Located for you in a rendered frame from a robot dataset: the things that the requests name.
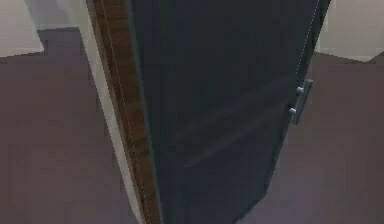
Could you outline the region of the dark blue room door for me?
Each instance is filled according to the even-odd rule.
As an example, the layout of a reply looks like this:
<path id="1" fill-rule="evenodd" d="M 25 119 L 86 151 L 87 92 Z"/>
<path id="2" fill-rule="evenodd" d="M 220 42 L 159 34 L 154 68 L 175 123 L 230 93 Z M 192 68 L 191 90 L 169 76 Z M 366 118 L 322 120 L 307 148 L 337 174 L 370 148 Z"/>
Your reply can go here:
<path id="1" fill-rule="evenodd" d="M 331 0 L 126 0 L 162 224 L 267 194 Z"/>

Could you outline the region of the brown wooden door frame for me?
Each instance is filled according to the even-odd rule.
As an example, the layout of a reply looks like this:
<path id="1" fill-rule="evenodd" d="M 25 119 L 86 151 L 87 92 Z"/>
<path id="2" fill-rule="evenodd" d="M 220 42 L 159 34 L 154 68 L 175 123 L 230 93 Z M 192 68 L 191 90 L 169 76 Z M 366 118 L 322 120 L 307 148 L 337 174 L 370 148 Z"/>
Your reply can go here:
<path id="1" fill-rule="evenodd" d="M 131 209 L 139 224 L 162 224 L 126 0 L 85 1 L 116 120 L 116 159 Z"/>

